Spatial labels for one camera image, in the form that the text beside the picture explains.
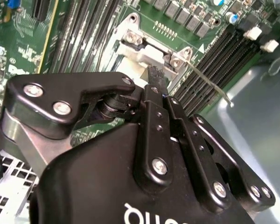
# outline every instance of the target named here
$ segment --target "silver screw head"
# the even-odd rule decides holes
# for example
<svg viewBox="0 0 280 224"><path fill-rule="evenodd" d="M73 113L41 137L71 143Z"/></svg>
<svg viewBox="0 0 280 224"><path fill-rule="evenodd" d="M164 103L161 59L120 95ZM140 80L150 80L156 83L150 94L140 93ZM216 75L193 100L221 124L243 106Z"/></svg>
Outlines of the silver screw head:
<svg viewBox="0 0 280 224"><path fill-rule="evenodd" d="M0 46L0 56L4 55L4 48Z"/></svg>
<svg viewBox="0 0 280 224"><path fill-rule="evenodd" d="M142 39L139 38L139 39L136 41L136 44L138 44L138 45L142 44Z"/></svg>
<svg viewBox="0 0 280 224"><path fill-rule="evenodd" d="M174 98L172 98L172 102L173 102L174 104L178 104L178 101L177 101L176 99L174 99Z"/></svg>
<svg viewBox="0 0 280 224"><path fill-rule="evenodd" d="M126 41L128 41L129 43L135 43L135 39L136 39L136 36L134 33L132 33L132 32L127 33Z"/></svg>
<svg viewBox="0 0 280 224"><path fill-rule="evenodd" d="M155 93L159 93L158 89L155 88L155 87L151 87L151 90L152 90L153 92L155 92Z"/></svg>
<svg viewBox="0 0 280 224"><path fill-rule="evenodd" d="M71 112L70 106L65 102L54 103L53 109L56 113L60 115L68 115Z"/></svg>
<svg viewBox="0 0 280 224"><path fill-rule="evenodd" d="M167 166L162 160L155 158L152 165L155 172L157 172L158 174L165 175L167 173Z"/></svg>
<svg viewBox="0 0 280 224"><path fill-rule="evenodd" d="M260 197L260 192L255 186L251 186L251 190L256 197Z"/></svg>
<svg viewBox="0 0 280 224"><path fill-rule="evenodd" d="M226 197L226 190L222 184L219 182L214 182L214 189L217 195L223 198Z"/></svg>
<svg viewBox="0 0 280 224"><path fill-rule="evenodd" d="M262 187L261 189L262 189L263 193L265 193L265 195L266 195L268 198L271 198L271 197L272 197L271 194L270 194L270 192L268 191L268 189L266 189L266 188L264 188L264 187Z"/></svg>
<svg viewBox="0 0 280 224"><path fill-rule="evenodd" d="M190 49L189 48L185 49L185 55L188 56L189 53L190 53Z"/></svg>
<svg viewBox="0 0 280 224"><path fill-rule="evenodd" d="M204 123L204 121L203 121L200 117L197 117L197 120L198 120L198 122L199 122L200 124L203 124L203 123Z"/></svg>
<svg viewBox="0 0 280 224"><path fill-rule="evenodd" d="M132 84L131 80L129 78L127 78L127 77L123 77L122 81L124 81L124 83L126 83L128 85Z"/></svg>
<svg viewBox="0 0 280 224"><path fill-rule="evenodd" d="M180 60L178 60L178 59L175 59L174 61L173 61L173 67L178 67L179 65L180 65L180 63L181 63L181 61Z"/></svg>
<svg viewBox="0 0 280 224"><path fill-rule="evenodd" d="M32 85L32 84L26 85L23 90L24 93L26 93L26 95L30 97L40 97L43 95L42 88L37 85Z"/></svg>

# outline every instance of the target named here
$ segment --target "ram slot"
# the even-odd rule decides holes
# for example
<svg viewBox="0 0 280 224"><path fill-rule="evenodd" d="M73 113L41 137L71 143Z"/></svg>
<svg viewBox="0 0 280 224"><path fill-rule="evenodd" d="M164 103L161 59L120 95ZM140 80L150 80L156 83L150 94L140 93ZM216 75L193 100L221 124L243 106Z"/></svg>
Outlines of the ram slot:
<svg viewBox="0 0 280 224"><path fill-rule="evenodd" d="M61 72L61 66L66 57L68 57L68 47L70 43L70 38L73 35L74 28L77 26L77 18L80 15L82 9L83 1L74 0L70 5L67 20L64 23L64 30L61 33L56 49L56 53L53 59L53 63L50 68L51 73Z"/></svg>

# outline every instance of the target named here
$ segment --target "black ram slot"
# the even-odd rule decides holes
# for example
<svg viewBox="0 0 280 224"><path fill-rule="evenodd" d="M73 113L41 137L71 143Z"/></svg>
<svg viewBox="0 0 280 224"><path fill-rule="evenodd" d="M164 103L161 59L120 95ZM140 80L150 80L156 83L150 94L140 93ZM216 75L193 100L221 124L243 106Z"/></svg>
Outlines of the black ram slot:
<svg viewBox="0 0 280 224"><path fill-rule="evenodd" d="M225 63L222 67L220 67L220 69L216 72L217 75L213 76L212 82L218 84L220 80L223 80L226 76L226 74L224 74L224 71L226 71L229 67L233 68L233 66L236 65L236 61L238 59L241 59L246 52L247 49L245 51L245 47L238 48L238 50L235 51L233 54L233 56L236 54L237 57L231 56L231 60L227 60L227 63ZM197 105L207 95L207 92L209 92L210 90L211 87L209 85L205 85L204 88L201 88L199 94L196 95L195 99L189 102L186 105L186 107L192 110L195 107L195 105Z"/></svg>
<svg viewBox="0 0 280 224"><path fill-rule="evenodd" d="M211 73L207 73L207 77L214 83L217 82L217 78L223 78L222 76L222 71L226 71L226 69L232 67L234 65L234 61L233 61L233 56L235 54L242 54L243 51L247 49L245 46L242 45L242 42L238 43L237 45L235 45L235 47L232 49L229 49L228 52L226 52L226 54L224 54L225 56L225 59L223 62L220 62L219 64L215 63L213 64L212 68L210 69L212 74ZM195 84L195 95L191 96L191 98L194 98L195 96L197 96L197 92L200 93L203 89L204 86L206 86L206 82L203 81L201 78L199 79L199 81Z"/></svg>
<svg viewBox="0 0 280 224"><path fill-rule="evenodd" d="M218 83L216 83L220 88L224 88L236 75L240 70L244 67L246 63L248 63L256 54L259 52L258 49L253 49L251 51L247 51L244 58L240 58L237 62L237 65L233 67L231 73L224 74L224 78L221 78ZM190 116L191 114L200 112L204 107L210 104L212 100L217 97L218 93L213 88L211 88L208 93L205 95L203 100L201 100L198 104L190 107L187 107L186 114Z"/></svg>
<svg viewBox="0 0 280 224"><path fill-rule="evenodd" d="M36 18L39 22L45 21L50 2L51 0L33 0L32 18Z"/></svg>
<svg viewBox="0 0 280 224"><path fill-rule="evenodd" d="M207 62L209 62L209 60L211 58L214 57L214 55L216 55L218 53L218 49L222 48L222 45L225 44L230 38L232 37L232 35L228 32L225 31L221 37L219 38L219 40L216 41L216 43L214 44L214 46L210 49L210 51L206 54L206 56L202 59L202 61L197 65L198 69L203 68ZM185 83L183 83L183 86L185 86L185 88L187 88L187 86L190 84L190 82L192 81L193 76L189 76L188 79L185 81ZM180 99L180 95L183 94L183 88L180 88L176 94L175 97L177 99Z"/></svg>
<svg viewBox="0 0 280 224"><path fill-rule="evenodd" d="M206 73L208 70L210 70L210 66L213 64L213 62L217 63L220 61L220 59L222 57L225 57L226 51L229 49L229 46L236 44L236 42L237 42L237 39L232 38L232 36L230 36L230 35L224 36L223 39L224 39L224 41L220 42L220 45L218 46L219 48L217 50L215 50L214 52L212 52L210 56L206 57L205 60L202 60L199 63L197 68L202 73ZM181 101L187 95L187 92L190 90L190 88L199 80L199 76L194 76L194 74L196 74L196 73L192 72L191 75L189 76L191 78L186 80L186 83L183 84L183 85L186 85L186 87L184 88L183 93L180 94L179 97L177 97L177 99L179 101Z"/></svg>
<svg viewBox="0 0 280 224"><path fill-rule="evenodd" d="M218 69L218 67L220 67L221 65L223 65L225 63L225 61L236 51L238 51L238 47L239 47L239 43L238 40L236 38L233 38L232 41L230 41L230 46L229 48L225 48L223 51L220 51L219 56L216 57L216 60L212 60L215 63L209 64L207 65L207 69L204 69L202 72L206 75L206 77L208 77L209 79L212 78L212 76L214 75L214 72L216 69ZM197 80L195 80L195 82L193 84L191 84L191 86L189 86L189 89L193 89L192 86L195 85L196 87L195 92L199 91L199 87L200 84L204 84L205 82L201 79L198 78ZM185 97L180 100L181 104L184 106L187 106L187 103L190 102L191 98L193 98L195 96L188 96L188 94L185 94Z"/></svg>
<svg viewBox="0 0 280 224"><path fill-rule="evenodd" d="M251 41L232 30L226 30L197 68L224 88L258 51L259 48ZM186 114L190 115L202 110L217 96L217 92L192 72L174 96L181 102Z"/></svg>

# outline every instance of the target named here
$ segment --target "green circuit board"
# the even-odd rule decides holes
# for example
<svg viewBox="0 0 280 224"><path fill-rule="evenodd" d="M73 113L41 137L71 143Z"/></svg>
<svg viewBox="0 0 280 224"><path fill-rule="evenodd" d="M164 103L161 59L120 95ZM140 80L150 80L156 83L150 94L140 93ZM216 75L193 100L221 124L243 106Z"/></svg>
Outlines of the green circuit board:
<svg viewBox="0 0 280 224"><path fill-rule="evenodd" d="M268 25L272 28L272 32L276 37L280 37L280 11L274 9L273 5L261 5L258 10L255 10L252 8L255 1L257 0L225 0L222 6L214 6L210 4L209 0L193 0L191 4L186 6L186 0L166 0L166 5L162 9L155 7L156 0L151 0L150 3L148 3L148 0L120 1L116 5L116 10L110 21L110 30L112 32L130 13L137 13L140 17L140 30L162 45L175 52L190 46L193 49L191 62L195 65L203 59L213 43L229 25L225 16L227 12L234 10L235 4L237 4L236 13L239 16L239 21L248 14L253 14L258 23L262 22ZM21 0L21 7L11 11L6 8L7 1L0 0L0 106L4 94L4 85L14 75L59 72L56 68L61 66L64 67L63 72L95 70L99 54L95 55L95 59L89 68L85 66L85 62L91 55L91 52L87 51L87 49L91 48L94 42L92 36L98 32L98 28L93 31L92 36L88 37L89 39L84 39L88 40L86 45L82 44L81 38L87 31L87 22L91 20L91 15L95 11L94 5L97 2L99 1L51 0L49 1L46 19L38 21L31 16L33 13L33 1ZM186 22L184 24L178 23L176 20L179 12L171 18L168 17L167 9L172 2L178 5L179 10L186 9L189 12L189 16L195 16L200 23L204 23L209 27L204 37L200 38L196 31L190 31L186 27ZM56 56L58 44L62 41L60 37L65 29L64 23L67 21L68 13L72 10L72 13L76 14L78 18L81 11L73 9L75 7L83 8L82 3L87 4L87 8L84 11L89 16L82 18L80 20L81 24L71 24L73 28L80 27L77 30L77 35L66 36L74 47L70 52L64 53L67 60L61 57L56 59L54 56ZM275 15L273 21L270 19L272 14ZM99 22L100 19L103 19L103 17L99 17L96 21ZM77 52L81 49L83 51L79 55ZM110 61L112 62L112 59L117 57L116 46L111 48L107 54L110 57L102 62L104 70L109 70L112 67ZM75 66L70 63L74 59L76 60ZM171 94L174 94L185 81L189 72L190 70L178 77ZM76 131L73 134L73 144L84 142L120 123L122 123L122 120L116 119L111 124L91 126Z"/></svg>

